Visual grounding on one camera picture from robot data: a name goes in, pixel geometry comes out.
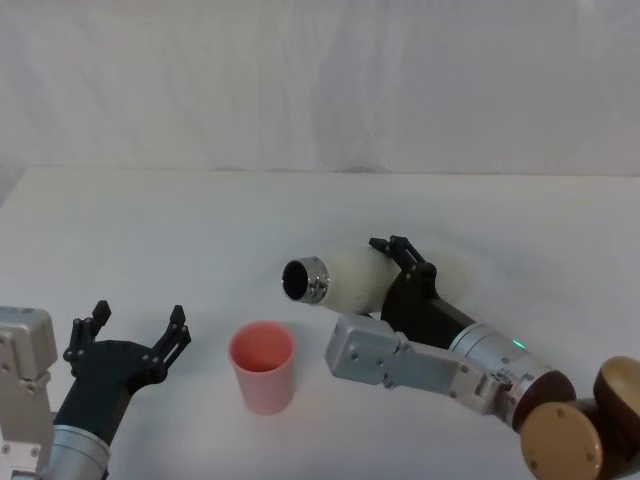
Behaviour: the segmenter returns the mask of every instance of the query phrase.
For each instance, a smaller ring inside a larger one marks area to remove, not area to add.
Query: plastic cup
[[[295,353],[293,334],[278,322],[254,322],[236,332],[229,343],[229,359],[249,410],[273,415],[289,404]]]

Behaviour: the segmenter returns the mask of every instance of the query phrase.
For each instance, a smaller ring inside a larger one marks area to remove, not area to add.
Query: white tabletop
[[[153,344],[174,304],[193,343],[133,399],[113,479],[531,478],[500,421],[447,398],[331,376],[337,315],[289,302],[287,260],[407,235],[443,296],[590,394],[608,357],[640,357],[640,179],[32,169],[0,208],[0,304],[41,307],[58,350],[105,298],[100,337]],[[226,346],[286,322],[300,352],[292,404],[256,417]],[[72,383],[63,361],[57,408]]]

